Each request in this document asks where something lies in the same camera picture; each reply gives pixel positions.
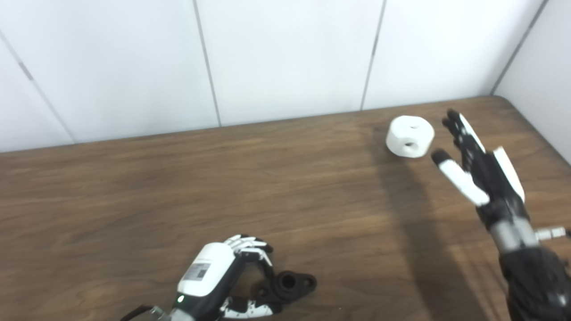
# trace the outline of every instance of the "wooden table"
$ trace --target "wooden table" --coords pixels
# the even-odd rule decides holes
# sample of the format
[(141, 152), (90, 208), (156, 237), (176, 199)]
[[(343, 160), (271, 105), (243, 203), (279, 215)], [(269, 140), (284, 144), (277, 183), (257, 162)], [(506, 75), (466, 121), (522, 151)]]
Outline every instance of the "wooden table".
[[(391, 119), (417, 115), (458, 156), (448, 108), (504, 145), (534, 226), (571, 225), (571, 167), (496, 97), (1, 154), (0, 320), (169, 308), (202, 246), (239, 233), (273, 245), (277, 271), (318, 279), (271, 320), (508, 320), (473, 206), (429, 157), (384, 146)], [(249, 268), (236, 292), (260, 278)]]

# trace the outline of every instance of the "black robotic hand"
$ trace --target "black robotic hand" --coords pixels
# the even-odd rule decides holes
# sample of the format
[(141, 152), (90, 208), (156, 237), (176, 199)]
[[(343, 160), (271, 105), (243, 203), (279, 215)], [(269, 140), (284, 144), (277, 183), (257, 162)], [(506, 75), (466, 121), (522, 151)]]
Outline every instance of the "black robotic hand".
[[(249, 319), (282, 311), (312, 292), (317, 281), (312, 275), (290, 271), (274, 274), (268, 253), (271, 246), (253, 236), (234, 235), (224, 242), (205, 245), (177, 287), (170, 314), (152, 306), (141, 306), (125, 316), (130, 320), (150, 311), (158, 321), (216, 321), (221, 318)], [(247, 263), (257, 263), (265, 280), (254, 287), (252, 299), (230, 296)]]
[(571, 282), (565, 265), (538, 238), (560, 236), (561, 229), (533, 231), (525, 194), (504, 149), (487, 151), (466, 119), (449, 110), (443, 124), (454, 136), (462, 166), (444, 150), (432, 159), (444, 175), (476, 205), (500, 252), (509, 284), (508, 308), (514, 321), (570, 321)]

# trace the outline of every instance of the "label sticker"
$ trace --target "label sticker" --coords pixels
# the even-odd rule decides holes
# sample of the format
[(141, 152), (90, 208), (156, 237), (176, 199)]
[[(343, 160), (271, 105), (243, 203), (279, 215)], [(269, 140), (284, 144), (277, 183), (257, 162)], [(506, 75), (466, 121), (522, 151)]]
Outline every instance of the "label sticker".
[(188, 268), (182, 279), (189, 281), (202, 281), (206, 271), (208, 271), (208, 268), (210, 268), (210, 263), (194, 263)]

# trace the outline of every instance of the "white wall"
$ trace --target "white wall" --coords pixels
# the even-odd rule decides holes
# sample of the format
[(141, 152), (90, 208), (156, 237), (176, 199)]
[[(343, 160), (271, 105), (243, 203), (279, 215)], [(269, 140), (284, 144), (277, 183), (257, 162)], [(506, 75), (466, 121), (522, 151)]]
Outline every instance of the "white wall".
[(364, 108), (489, 95), (540, 4), (389, 0)]
[(189, 1), (0, 0), (0, 30), (77, 142), (218, 125)]
[(0, 0), (0, 151), (489, 94), (540, 3)]
[(2, 43), (0, 113), (0, 151), (73, 143)]
[(571, 163), (571, 1), (547, 2), (495, 94)]

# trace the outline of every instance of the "panel seam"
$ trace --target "panel seam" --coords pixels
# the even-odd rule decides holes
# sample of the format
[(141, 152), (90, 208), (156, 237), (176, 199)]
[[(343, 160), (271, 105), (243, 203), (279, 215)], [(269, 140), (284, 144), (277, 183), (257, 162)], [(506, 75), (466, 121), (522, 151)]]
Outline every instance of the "panel seam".
[(218, 120), (218, 127), (222, 127), (222, 120), (220, 119), (220, 111), (218, 110), (218, 102), (216, 100), (216, 92), (214, 91), (214, 81), (212, 80), (212, 72), (210, 71), (210, 61), (208, 60), (208, 52), (206, 51), (206, 43), (204, 41), (202, 23), (200, 22), (200, 14), (198, 13), (198, 4), (196, 0), (192, 0), (192, 5), (194, 6), (194, 15), (196, 16), (196, 24), (198, 25), (198, 33), (200, 35), (202, 53), (204, 54), (204, 62), (206, 63), (206, 72), (208, 73), (208, 81), (210, 83), (210, 90), (212, 91), (212, 100), (214, 102), (214, 110), (216, 111), (216, 119)]
[(373, 61), (375, 60), (375, 52), (377, 51), (377, 44), (379, 42), (379, 34), (381, 32), (381, 24), (383, 23), (383, 16), (385, 14), (385, 8), (387, 6), (388, 0), (383, 0), (383, 5), (381, 6), (381, 13), (379, 14), (379, 22), (377, 24), (377, 31), (375, 34), (375, 41), (373, 42), (373, 50), (371, 52), (371, 60), (369, 61), (369, 69), (367, 70), (367, 77), (365, 78), (365, 88), (363, 88), (363, 97), (361, 98), (361, 106), (359, 106), (359, 111), (363, 110), (365, 105), (365, 97), (367, 96), (367, 88), (369, 87), (369, 79), (371, 78), (371, 70), (373, 69)]
[(12, 58), (14, 58), (14, 60), (16, 60), (16, 63), (18, 63), (22, 72), (26, 75), (26, 78), (28, 78), (28, 80), (32, 83), (32, 86), (34, 86), (35, 90), (38, 92), (39, 96), (42, 98), (42, 100), (46, 104), (47, 108), (51, 111), (52, 115), (58, 121), (60, 126), (62, 126), (62, 128), (64, 129), (66, 134), (69, 136), (69, 138), (73, 142), (73, 144), (77, 144), (78, 142), (75, 139), (75, 137), (73, 136), (73, 134), (71, 133), (71, 130), (69, 129), (69, 127), (67, 127), (67, 124), (63, 121), (63, 118), (59, 115), (59, 113), (55, 109), (54, 105), (48, 99), (48, 97), (46, 96), (46, 94), (44, 93), (42, 88), (39, 86), (38, 82), (34, 79), (32, 74), (30, 73), (30, 70), (26, 67), (24, 62), (20, 59), (20, 56), (14, 50), (14, 48), (12, 47), (12, 45), (10, 44), (10, 42), (8, 41), (8, 39), (6, 38), (6, 36), (4, 35), (4, 33), (2, 32), (1, 29), (0, 29), (0, 41), (2, 41), (2, 43), (4, 43), (4, 45), (6, 46), (6, 48), (8, 48), (8, 51), (10, 52), (10, 55), (12, 56)]
[(536, 24), (537, 20), (539, 19), (539, 16), (543, 12), (543, 9), (545, 8), (545, 5), (547, 5), (548, 1), (549, 0), (543, 0), (543, 2), (541, 2), (539, 8), (537, 9), (537, 12), (535, 13), (535, 15), (533, 16), (533, 19), (529, 23), (528, 28), (525, 30), (524, 35), (521, 37), (516, 48), (513, 50), (512, 55), (508, 59), (508, 62), (505, 64), (505, 67), (502, 69), (500, 75), (498, 76), (496, 83), (494, 83), (494, 86), (492, 87), (492, 91), (490, 91), (490, 95), (493, 96), (496, 93), (496, 90), (498, 89), (501, 81), (504, 79), (505, 74), (508, 72), (508, 69), (512, 65), (513, 61), (516, 59), (517, 54), (520, 52), (521, 47), (524, 45), (525, 40), (529, 36), (529, 32), (531, 31), (533, 26)]

